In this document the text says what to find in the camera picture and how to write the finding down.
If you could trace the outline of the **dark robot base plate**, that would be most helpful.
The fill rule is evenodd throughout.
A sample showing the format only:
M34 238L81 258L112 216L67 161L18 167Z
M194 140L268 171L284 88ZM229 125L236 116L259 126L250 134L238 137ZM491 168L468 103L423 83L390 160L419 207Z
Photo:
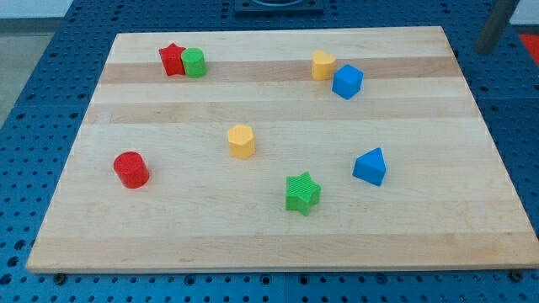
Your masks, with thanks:
M322 13L323 0L233 0L236 14Z

